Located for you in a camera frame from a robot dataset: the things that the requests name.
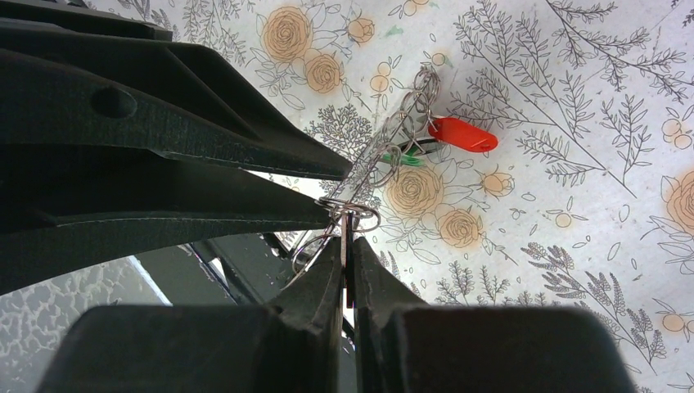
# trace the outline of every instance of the floral pattern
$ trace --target floral pattern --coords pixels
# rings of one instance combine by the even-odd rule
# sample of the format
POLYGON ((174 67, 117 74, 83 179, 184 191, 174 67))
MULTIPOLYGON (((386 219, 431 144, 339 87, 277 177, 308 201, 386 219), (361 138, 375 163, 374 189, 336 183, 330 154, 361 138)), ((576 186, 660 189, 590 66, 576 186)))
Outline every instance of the floral pattern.
MULTIPOLYGON (((494 133, 356 201, 383 266, 446 305, 590 310, 636 391, 691 391, 694 74, 687 0, 92 0, 213 48, 300 129, 355 163, 421 65, 434 115, 494 133)), ((297 238, 296 233, 285 234, 297 238)))

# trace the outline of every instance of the floral tablecloth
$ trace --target floral tablecloth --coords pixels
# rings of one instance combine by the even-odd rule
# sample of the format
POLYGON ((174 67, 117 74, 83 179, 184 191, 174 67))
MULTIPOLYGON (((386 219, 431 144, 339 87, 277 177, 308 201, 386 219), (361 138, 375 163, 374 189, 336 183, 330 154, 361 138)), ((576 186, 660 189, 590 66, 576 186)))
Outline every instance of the floral tablecloth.
POLYGON ((89 5, 215 49, 352 160, 433 66, 434 113, 499 147, 447 148, 362 196, 384 266, 432 303, 590 309, 640 391, 694 391, 693 1, 89 5))

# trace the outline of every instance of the rose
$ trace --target rose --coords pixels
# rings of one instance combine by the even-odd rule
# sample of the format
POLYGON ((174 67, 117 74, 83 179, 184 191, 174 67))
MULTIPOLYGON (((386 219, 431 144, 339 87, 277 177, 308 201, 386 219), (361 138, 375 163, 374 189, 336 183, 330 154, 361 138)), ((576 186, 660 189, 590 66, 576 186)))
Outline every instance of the rose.
POLYGON ((365 43, 373 37, 373 27, 371 20, 359 18, 347 25, 347 34, 356 43, 365 43))
POLYGON ((493 197, 505 197, 516 186, 510 174, 494 172, 482 176, 482 188, 493 197))
POLYGON ((467 210, 453 210, 441 216, 436 226, 444 242, 456 248, 469 246, 480 237, 481 219, 476 219, 467 210))
POLYGON ((667 210, 673 221, 694 235, 694 171, 688 173, 673 190, 667 210))
POLYGON ((444 181, 429 168, 404 166, 386 184, 385 198, 400 217, 420 218, 444 199, 444 181))
POLYGON ((261 39, 267 54, 277 61, 293 61, 311 47, 313 31, 299 8, 280 7, 263 26, 261 39))
POLYGON ((319 93, 328 93, 340 85, 340 65, 330 55, 314 57, 306 63, 309 87, 319 93))

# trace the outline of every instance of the red key tag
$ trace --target red key tag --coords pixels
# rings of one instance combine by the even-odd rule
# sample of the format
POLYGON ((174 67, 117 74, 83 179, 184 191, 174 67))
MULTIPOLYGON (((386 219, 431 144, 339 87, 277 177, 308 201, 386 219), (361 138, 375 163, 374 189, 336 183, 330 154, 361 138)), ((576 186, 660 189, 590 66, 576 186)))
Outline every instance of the red key tag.
POLYGON ((497 137, 460 119, 443 117, 433 123, 429 125, 429 135, 463 150, 484 153, 498 145, 497 137))

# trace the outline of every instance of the gray floor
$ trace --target gray floor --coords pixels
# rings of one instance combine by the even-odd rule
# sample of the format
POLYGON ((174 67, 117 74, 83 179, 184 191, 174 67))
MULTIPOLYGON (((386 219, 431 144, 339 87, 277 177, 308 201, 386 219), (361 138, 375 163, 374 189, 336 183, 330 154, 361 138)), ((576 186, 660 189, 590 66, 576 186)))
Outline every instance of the gray floor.
POLYGON ((96 305, 162 304, 133 257, 112 260, 0 296, 0 393, 30 393, 66 329, 96 305))

